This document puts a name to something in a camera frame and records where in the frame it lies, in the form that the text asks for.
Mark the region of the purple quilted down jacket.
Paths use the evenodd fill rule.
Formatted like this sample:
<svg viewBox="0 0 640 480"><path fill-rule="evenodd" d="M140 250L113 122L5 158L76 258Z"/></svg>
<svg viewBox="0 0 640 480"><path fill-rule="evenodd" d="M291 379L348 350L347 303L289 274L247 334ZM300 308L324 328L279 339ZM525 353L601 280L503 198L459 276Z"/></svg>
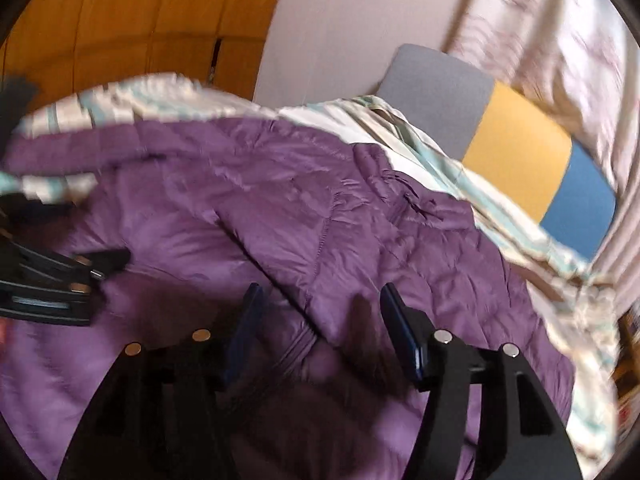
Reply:
<svg viewBox="0 0 640 480"><path fill-rule="evenodd" d="M98 179L72 214L24 230L27 243L131 254L90 326L10 328L1 411L47 478L126 344L219 334L253 283L272 305L221 400L245 479L400 477L426 399L387 337L386 283L468 344L519 346L570 414L573 365L470 206L394 169L374 144L285 120L136 122L16 139L2 167Z"/></svg>

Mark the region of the grey yellow blue headboard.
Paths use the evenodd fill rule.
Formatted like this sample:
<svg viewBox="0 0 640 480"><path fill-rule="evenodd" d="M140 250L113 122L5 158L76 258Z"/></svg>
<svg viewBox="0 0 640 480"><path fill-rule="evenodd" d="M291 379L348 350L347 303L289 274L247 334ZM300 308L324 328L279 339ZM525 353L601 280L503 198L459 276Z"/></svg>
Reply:
<svg viewBox="0 0 640 480"><path fill-rule="evenodd" d="M558 242L588 261L597 255L614 192L582 144L524 96L416 44L399 47L376 94Z"/></svg>

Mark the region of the striped duvet cover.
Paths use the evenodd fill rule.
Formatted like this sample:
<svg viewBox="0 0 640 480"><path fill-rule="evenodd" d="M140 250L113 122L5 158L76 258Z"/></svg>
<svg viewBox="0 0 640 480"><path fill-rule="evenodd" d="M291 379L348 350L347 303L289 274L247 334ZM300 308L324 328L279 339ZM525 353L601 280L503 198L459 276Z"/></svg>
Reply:
<svg viewBox="0 0 640 480"><path fill-rule="evenodd" d="M392 166L432 191L472 207L474 221L503 257L527 272L534 309L552 344L575 367L567 432L582 474L597 477L617 440L613 373L620 353L615 292L587 260L543 228L479 174L446 155L414 122L377 96L357 96L272 110L177 74L137 76L94 87L21 118L26 138L69 133L137 119L187 122L219 117L286 119L347 143L380 146Z"/></svg>

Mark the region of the pink patterned curtain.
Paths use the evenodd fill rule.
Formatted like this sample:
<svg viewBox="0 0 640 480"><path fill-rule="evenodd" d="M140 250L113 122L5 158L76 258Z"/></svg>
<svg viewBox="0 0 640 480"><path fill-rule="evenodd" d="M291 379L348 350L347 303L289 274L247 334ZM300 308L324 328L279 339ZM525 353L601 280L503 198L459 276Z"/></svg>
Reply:
<svg viewBox="0 0 640 480"><path fill-rule="evenodd" d="M639 299L639 44L611 0L463 0L447 52L521 92L578 141L617 197L594 267Z"/></svg>

